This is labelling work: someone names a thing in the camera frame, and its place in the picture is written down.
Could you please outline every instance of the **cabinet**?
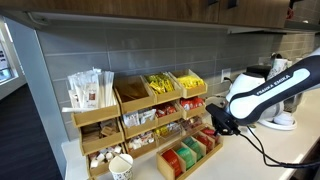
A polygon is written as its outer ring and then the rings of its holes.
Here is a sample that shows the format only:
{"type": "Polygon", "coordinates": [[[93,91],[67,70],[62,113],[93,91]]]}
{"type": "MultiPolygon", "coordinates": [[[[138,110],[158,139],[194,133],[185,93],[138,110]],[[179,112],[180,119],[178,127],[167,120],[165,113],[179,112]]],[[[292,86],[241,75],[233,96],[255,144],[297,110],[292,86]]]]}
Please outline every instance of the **cabinet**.
{"type": "Polygon", "coordinates": [[[283,28],[289,2],[289,0],[221,0],[219,24],[283,28]],[[232,1],[235,2],[234,5],[228,7],[232,1]]]}
{"type": "Polygon", "coordinates": [[[218,21],[219,3],[207,0],[3,0],[1,9],[190,22],[218,21]]]}

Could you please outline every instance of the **cable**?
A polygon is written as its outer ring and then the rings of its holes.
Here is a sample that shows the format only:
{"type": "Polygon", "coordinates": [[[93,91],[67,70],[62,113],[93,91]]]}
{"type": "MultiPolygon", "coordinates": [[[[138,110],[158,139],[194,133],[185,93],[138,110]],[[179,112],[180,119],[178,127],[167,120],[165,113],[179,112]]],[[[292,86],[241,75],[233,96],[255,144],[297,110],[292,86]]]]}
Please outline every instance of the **cable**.
{"type": "Polygon", "coordinates": [[[265,153],[264,147],[263,147],[261,141],[259,140],[259,138],[252,132],[252,130],[248,126],[247,126],[247,128],[249,129],[251,134],[257,139],[257,141],[259,142],[259,144],[261,146],[261,150],[247,136],[245,136],[245,135],[243,135],[241,133],[239,135],[241,137],[245,138],[256,150],[258,150],[263,155],[263,161],[264,161],[266,166],[301,169],[301,168],[308,168],[308,167],[313,167],[313,166],[319,166],[320,165],[320,160],[319,161],[315,161],[315,162],[310,162],[310,163],[301,163],[301,164],[284,163],[284,162],[279,162],[277,160],[274,160],[273,158],[271,158],[270,156],[268,156],[265,153]],[[266,161],[266,158],[268,158],[269,160],[271,160],[272,162],[274,162],[276,164],[268,164],[267,161],[266,161]]]}

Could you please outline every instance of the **countertop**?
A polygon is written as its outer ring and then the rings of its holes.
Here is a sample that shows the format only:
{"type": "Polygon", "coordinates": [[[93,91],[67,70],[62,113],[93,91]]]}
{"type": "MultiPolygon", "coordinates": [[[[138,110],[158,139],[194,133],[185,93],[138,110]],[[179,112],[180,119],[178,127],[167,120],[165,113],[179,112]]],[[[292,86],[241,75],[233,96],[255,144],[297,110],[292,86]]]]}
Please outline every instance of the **countertop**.
{"type": "MultiPolygon", "coordinates": [[[[300,162],[309,152],[320,136],[320,90],[304,93],[294,117],[298,122],[293,131],[279,131],[257,124],[255,134],[262,141],[266,153],[282,162],[300,162]]],[[[244,135],[256,142],[252,135],[243,131],[244,135]]],[[[293,169],[267,167],[262,155],[240,136],[224,137],[223,147],[187,179],[228,180],[228,179],[288,179],[293,169]]],[[[79,140],[62,145],[67,159],[65,179],[87,179],[85,158],[81,156],[79,140]]],[[[164,177],[157,170],[153,150],[134,160],[133,173],[135,179],[161,180],[164,177]]],[[[111,173],[98,179],[112,179],[111,173]]]]}

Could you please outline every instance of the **gray tile backsplash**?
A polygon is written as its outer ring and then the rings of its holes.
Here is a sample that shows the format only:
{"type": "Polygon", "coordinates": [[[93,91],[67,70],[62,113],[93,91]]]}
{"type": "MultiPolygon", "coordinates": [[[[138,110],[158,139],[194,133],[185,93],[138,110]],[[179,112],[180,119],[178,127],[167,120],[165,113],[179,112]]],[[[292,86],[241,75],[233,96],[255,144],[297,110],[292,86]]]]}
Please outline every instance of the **gray tile backsplash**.
{"type": "MultiPolygon", "coordinates": [[[[37,31],[60,108],[70,106],[66,77],[95,68],[116,77],[191,69],[208,83],[209,97],[229,89],[231,79],[258,63],[259,57],[280,52],[294,60],[320,46],[314,34],[232,34],[223,28],[175,27],[106,22],[54,21],[37,31]]],[[[69,113],[62,113],[69,139],[78,137],[69,113]]]]}

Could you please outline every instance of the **white paper cup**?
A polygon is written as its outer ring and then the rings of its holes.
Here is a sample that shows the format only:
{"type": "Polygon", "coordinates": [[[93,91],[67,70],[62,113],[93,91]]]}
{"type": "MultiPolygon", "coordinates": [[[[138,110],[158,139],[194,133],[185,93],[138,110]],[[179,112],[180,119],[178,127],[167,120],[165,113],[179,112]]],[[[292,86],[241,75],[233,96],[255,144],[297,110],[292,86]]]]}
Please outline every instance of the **white paper cup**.
{"type": "Polygon", "coordinates": [[[129,154],[120,154],[121,157],[114,157],[109,164],[109,170],[115,180],[132,180],[133,158],[129,154]]]}

